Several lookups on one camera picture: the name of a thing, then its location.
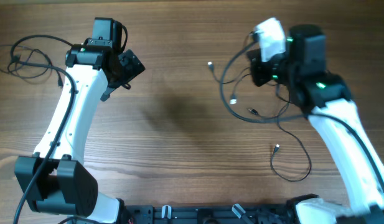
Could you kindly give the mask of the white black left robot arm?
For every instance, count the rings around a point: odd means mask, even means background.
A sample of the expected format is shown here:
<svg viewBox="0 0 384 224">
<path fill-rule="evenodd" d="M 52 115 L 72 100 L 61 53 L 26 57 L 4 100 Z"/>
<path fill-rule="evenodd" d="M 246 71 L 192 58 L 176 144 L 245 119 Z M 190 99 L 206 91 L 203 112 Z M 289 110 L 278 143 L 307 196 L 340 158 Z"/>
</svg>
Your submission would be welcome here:
<svg viewBox="0 0 384 224">
<path fill-rule="evenodd" d="M 93 34 L 66 54 L 65 83 L 49 127 L 31 156 L 17 158 L 14 173 L 22 189 L 20 206 L 65 215 L 85 223 L 135 223 L 124 202 L 98 189 L 83 165 L 87 135 L 97 105 L 112 92 L 130 89 L 144 65 L 126 48 L 122 23 L 97 17 Z"/>
</svg>

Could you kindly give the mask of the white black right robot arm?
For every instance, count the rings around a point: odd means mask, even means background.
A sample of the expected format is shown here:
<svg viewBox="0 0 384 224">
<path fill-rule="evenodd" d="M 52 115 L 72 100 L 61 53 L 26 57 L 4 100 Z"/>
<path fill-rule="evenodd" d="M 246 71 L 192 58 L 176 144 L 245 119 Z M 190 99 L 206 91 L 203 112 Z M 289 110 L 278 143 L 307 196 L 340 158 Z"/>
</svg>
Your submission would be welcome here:
<svg viewBox="0 0 384 224">
<path fill-rule="evenodd" d="M 255 85 L 270 80 L 287 87 L 325 142 L 347 189 L 344 207 L 315 195 L 290 201 L 299 223 L 384 223 L 384 165 L 360 122 L 343 79 L 328 71 L 325 35 L 303 24 L 284 32 L 277 19 L 253 29 L 258 50 L 247 53 Z"/>
</svg>

